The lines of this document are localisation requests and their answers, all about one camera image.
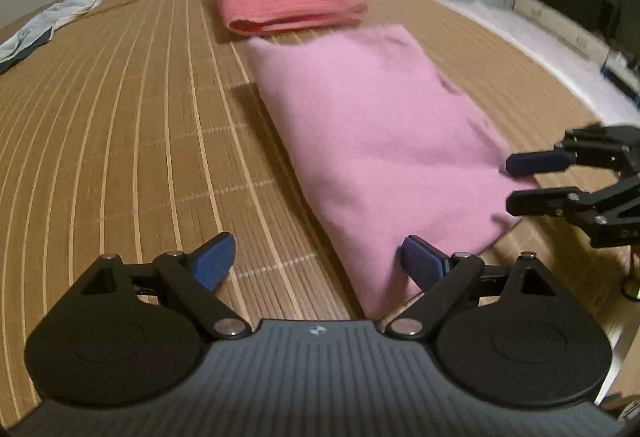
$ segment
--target folded towel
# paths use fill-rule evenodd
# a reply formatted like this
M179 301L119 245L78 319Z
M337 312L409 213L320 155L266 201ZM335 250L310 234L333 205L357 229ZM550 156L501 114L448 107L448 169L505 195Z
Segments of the folded towel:
M356 24L365 0L217 0L226 28L249 36L308 27Z
M53 38L54 31L98 7L102 0L63 0L36 14L0 45L0 74Z
M302 46L252 38L249 51L306 201L368 317L419 292L397 262L405 236L478 253L515 223L506 198L534 184L504 173L508 144L404 27Z

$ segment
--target bed surface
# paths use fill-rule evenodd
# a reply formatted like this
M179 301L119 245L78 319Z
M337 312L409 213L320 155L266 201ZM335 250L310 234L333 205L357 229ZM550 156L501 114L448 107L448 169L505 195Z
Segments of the bed surface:
M546 70L451 9L433 0L369 4L365 23L404 24L514 150L547 149L565 128L594 121ZM226 230L238 257L217 294L254 325L362 315L260 102L244 40L224 30L213 0L104 0L0 76L0 116L3 425L37 401L22 360L26 337L100 253L148 261ZM610 182L584 169L541 179L588 190ZM509 261L522 249L609 322L624 249L596 252L562 221L539 219L519 223L484 256Z

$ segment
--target pink cloth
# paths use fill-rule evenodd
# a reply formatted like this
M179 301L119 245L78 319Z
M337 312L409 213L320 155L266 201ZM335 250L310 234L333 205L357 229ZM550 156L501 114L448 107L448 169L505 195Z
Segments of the pink cloth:
M225 27L245 36L356 24L365 0L216 0Z
M369 318L419 292L396 261L407 235L478 253L515 223L505 200L532 184L501 173L508 144L404 27L249 46L303 194Z

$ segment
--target screw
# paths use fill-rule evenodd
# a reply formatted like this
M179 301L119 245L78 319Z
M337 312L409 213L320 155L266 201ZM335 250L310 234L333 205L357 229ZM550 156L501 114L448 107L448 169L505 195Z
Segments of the screw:
M246 324L236 318L222 318L213 325L213 328L219 334L236 336L245 330Z
M418 320L412 318L400 318L391 323L391 330L396 334L403 336L413 336L422 330L422 324Z

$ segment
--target bed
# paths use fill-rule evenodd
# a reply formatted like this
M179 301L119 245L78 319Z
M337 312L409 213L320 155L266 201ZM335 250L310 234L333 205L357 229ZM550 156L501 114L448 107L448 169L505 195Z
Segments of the bed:
M365 24L404 24L513 150L547 149L597 120L548 70L449 6L369 4ZM104 0L0 76L0 102L2 425L38 402L22 359L28 334L101 253L148 261L230 231L238 256L216 293L252 324L362 316L260 102L244 40L226 32L213 0ZM583 168L540 178L587 190L611 182ZM562 220L540 218L483 256L508 262L523 249L605 328L615 323L628 249L594 251Z

